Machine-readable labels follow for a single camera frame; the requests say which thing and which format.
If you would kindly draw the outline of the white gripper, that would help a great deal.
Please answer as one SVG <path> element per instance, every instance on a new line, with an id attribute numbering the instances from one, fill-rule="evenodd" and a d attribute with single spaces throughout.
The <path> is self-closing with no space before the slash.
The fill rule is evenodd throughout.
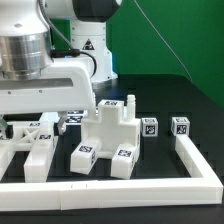
<path id="1" fill-rule="evenodd" d="M 66 131 L 67 112 L 94 105 L 89 71 L 82 61 L 54 61 L 39 79 L 0 79 L 0 114 L 59 112 L 54 134 Z M 11 139 L 13 126 L 0 115 L 0 139 Z"/>

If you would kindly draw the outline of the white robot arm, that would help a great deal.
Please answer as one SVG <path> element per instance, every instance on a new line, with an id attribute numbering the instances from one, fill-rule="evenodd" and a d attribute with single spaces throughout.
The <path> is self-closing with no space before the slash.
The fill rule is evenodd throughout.
<path id="1" fill-rule="evenodd" d="M 76 49 L 52 22 L 104 23 L 122 0 L 0 0 L 0 137 L 13 132 L 6 115 L 57 112 L 93 104 L 94 57 Z"/>

